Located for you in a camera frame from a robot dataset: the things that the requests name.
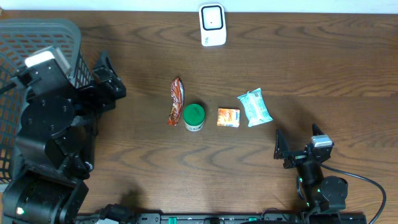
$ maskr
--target light blue package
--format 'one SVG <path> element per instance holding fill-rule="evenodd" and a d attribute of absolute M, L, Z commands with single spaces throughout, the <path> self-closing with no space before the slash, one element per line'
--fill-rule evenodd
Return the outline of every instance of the light blue package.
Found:
<path fill-rule="evenodd" d="M 244 112 L 249 120 L 249 127 L 272 121 L 266 104 L 262 99 L 261 88 L 238 96 L 238 99 L 243 104 Z"/>

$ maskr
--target small orange package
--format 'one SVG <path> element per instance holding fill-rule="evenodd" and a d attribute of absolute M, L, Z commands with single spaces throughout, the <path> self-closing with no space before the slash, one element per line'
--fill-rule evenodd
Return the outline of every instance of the small orange package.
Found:
<path fill-rule="evenodd" d="M 241 111 L 237 109 L 218 108 L 217 126 L 239 127 Z"/>
<path fill-rule="evenodd" d="M 170 112 L 169 120 L 167 121 L 168 125 L 175 126 L 177 125 L 182 107 L 184 106 L 184 88 L 182 86 L 182 82 L 179 78 L 176 78 L 170 87 L 172 98 L 173 98 L 173 106 L 172 111 Z"/>

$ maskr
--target basket mesh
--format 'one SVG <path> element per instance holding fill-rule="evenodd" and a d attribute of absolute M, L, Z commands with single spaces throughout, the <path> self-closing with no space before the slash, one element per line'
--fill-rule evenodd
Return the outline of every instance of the basket mesh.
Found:
<path fill-rule="evenodd" d="M 66 74 L 79 88 L 92 80 L 90 69 L 81 56 L 79 28 L 63 19 L 9 19 L 0 21 L 0 88 L 24 67 L 24 59 L 48 46 L 59 47 L 71 65 Z M 0 182 L 11 180 L 9 168 L 19 130 L 24 93 L 11 90 L 0 96 Z"/>

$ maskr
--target white plug-in device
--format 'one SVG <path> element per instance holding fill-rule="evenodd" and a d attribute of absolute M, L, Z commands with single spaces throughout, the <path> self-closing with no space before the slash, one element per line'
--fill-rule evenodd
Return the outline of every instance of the white plug-in device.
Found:
<path fill-rule="evenodd" d="M 226 24 L 224 8 L 220 4 L 200 6 L 201 44 L 207 46 L 223 45 L 226 42 Z"/>

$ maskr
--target plastic packaging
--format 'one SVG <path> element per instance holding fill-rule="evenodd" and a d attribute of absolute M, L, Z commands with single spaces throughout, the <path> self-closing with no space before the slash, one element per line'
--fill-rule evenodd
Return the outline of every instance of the plastic packaging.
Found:
<path fill-rule="evenodd" d="M 173 106 L 167 124 L 175 126 L 180 119 L 181 110 L 184 105 L 184 88 L 179 78 L 176 78 L 172 82 L 170 90 L 173 98 Z"/>
<path fill-rule="evenodd" d="M 239 127 L 241 111 L 237 109 L 218 108 L 217 126 Z"/>
<path fill-rule="evenodd" d="M 262 99 L 261 89 L 253 90 L 238 96 L 244 106 L 244 112 L 249 120 L 249 127 L 272 121 L 266 104 Z"/>

